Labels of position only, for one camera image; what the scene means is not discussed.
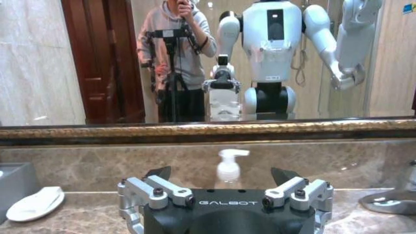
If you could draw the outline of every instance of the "soap dispenser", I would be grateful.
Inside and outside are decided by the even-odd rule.
[[[241,189],[240,166],[234,162],[234,157],[248,155],[249,151],[246,150],[226,149],[220,151],[218,156],[222,161],[216,168],[216,189]]]

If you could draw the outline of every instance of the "gray hoodie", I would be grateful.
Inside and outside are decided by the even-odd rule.
[[[200,28],[208,36],[210,41],[210,46],[205,46],[202,53],[212,58],[216,54],[216,41],[210,35],[209,25],[205,15],[200,10],[193,6],[193,18]],[[176,17],[168,9],[166,1],[162,2],[160,7],[156,7],[146,15],[144,21],[141,32],[137,38],[137,53],[141,63],[145,63],[150,59],[149,45],[145,42],[145,32],[152,32],[154,30],[164,29],[178,29],[181,27],[182,19]],[[156,48],[156,66],[165,63],[169,65],[169,57],[166,54],[166,48],[162,42],[162,39],[153,39],[154,48]],[[193,49],[189,45],[188,39],[180,39],[180,50],[181,54],[178,56],[178,48],[176,49],[174,57],[174,69],[177,73],[181,73],[184,82],[189,90],[196,90],[201,88],[201,84],[205,80],[205,73],[201,64],[201,58],[194,54]]]

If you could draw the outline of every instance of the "gray container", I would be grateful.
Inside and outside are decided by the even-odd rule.
[[[40,191],[32,163],[0,163],[0,224],[8,208],[24,197]]]

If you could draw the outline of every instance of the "tripod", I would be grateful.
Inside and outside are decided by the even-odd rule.
[[[165,84],[165,91],[166,93],[170,93],[170,99],[172,99],[172,122],[180,121],[180,109],[178,109],[178,91],[177,91],[177,82],[181,83],[181,87],[185,91],[188,91],[186,84],[182,80],[182,75],[176,73],[174,70],[174,53],[176,48],[178,45],[180,38],[186,38],[190,44],[190,47],[196,54],[200,54],[201,48],[196,43],[196,40],[193,38],[193,35],[189,30],[189,25],[185,25],[182,23],[180,29],[172,29],[172,30],[156,30],[153,32],[146,32],[148,41],[152,41],[153,38],[162,39],[165,47],[166,47],[166,53],[169,56],[169,66],[170,66],[170,73],[166,77],[166,84]],[[152,52],[152,59],[150,63],[154,62],[154,44],[149,43],[150,45],[150,52]]]

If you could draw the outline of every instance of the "marble countertop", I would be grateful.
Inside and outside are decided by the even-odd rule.
[[[358,198],[380,190],[342,190],[334,193],[333,219],[325,234],[416,233],[416,216],[378,214],[357,204]],[[128,234],[118,217],[116,193],[66,193],[65,202],[46,217],[29,223],[4,222],[1,234]]]

